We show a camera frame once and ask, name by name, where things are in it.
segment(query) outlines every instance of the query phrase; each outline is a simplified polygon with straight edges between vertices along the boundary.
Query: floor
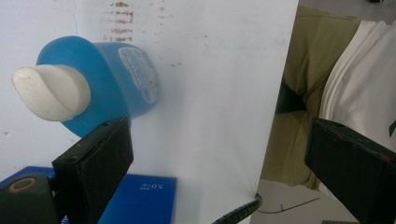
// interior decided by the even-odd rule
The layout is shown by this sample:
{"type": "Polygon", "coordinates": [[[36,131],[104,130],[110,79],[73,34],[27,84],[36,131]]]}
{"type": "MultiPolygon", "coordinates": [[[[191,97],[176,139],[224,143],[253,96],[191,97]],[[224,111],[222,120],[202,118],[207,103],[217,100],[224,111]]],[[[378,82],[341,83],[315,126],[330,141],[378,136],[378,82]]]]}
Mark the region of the floor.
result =
{"type": "MultiPolygon", "coordinates": [[[[396,0],[384,0],[378,4],[369,3],[367,0],[300,0],[300,4],[334,14],[356,16],[367,21],[385,21],[387,24],[396,21],[396,0]]],[[[251,224],[320,224],[323,220],[357,222],[341,203],[320,192],[303,187],[291,188],[265,180],[261,180],[258,192],[263,198],[260,211],[283,212],[255,212],[251,217],[251,224]]]]}

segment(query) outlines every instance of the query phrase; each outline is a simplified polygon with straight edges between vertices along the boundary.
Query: plastic bottle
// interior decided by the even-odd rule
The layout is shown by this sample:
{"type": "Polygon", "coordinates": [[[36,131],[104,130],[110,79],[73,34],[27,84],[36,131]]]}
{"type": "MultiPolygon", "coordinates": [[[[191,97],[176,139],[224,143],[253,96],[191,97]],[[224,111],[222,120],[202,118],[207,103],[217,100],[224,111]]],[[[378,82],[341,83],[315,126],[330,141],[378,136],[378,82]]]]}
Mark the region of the plastic bottle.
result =
{"type": "Polygon", "coordinates": [[[14,74],[20,97],[37,116],[61,121],[80,137],[104,121],[135,118],[158,98],[147,54],[129,44],[62,37],[41,50],[36,64],[14,74]]]}

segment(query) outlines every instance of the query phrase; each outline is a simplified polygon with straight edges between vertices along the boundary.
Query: white bottle cap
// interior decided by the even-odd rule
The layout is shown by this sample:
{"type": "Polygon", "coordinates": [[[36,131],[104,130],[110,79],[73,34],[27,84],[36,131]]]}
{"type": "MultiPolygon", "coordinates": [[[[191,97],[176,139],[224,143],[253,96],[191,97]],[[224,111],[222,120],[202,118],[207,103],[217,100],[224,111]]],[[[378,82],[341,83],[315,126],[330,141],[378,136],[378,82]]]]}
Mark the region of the white bottle cap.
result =
{"type": "Polygon", "coordinates": [[[85,77],[66,65],[21,68],[12,82],[27,107],[38,117],[65,121],[82,113],[91,100],[85,77]]]}

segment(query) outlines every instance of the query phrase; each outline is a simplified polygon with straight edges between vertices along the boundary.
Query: blue box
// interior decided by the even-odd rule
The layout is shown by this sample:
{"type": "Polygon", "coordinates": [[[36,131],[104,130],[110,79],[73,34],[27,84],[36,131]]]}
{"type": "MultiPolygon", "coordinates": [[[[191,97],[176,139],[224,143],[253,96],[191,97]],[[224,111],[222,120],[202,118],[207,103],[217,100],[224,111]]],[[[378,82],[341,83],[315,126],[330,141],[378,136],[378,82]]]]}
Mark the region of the blue box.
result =
{"type": "MultiPolygon", "coordinates": [[[[28,166],[0,182],[20,175],[42,173],[53,176],[51,168],[28,166]]],[[[126,175],[102,214],[99,224],[173,223],[177,180],[173,177],[126,175]]],[[[67,218],[62,222],[68,224],[67,218]]]]}

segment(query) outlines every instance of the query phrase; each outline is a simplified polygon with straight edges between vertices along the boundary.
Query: white sheet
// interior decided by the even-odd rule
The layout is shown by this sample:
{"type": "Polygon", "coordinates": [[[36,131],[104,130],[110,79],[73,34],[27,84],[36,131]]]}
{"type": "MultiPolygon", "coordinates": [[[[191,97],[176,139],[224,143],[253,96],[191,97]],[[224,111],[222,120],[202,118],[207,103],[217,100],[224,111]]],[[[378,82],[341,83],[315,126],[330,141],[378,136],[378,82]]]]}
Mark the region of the white sheet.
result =
{"type": "Polygon", "coordinates": [[[31,114],[10,79],[52,39],[80,35],[132,41],[153,61],[162,95],[133,120],[130,173],[177,177],[175,223],[211,223],[253,200],[297,3],[2,1],[0,178],[50,166],[78,140],[31,114]]]}

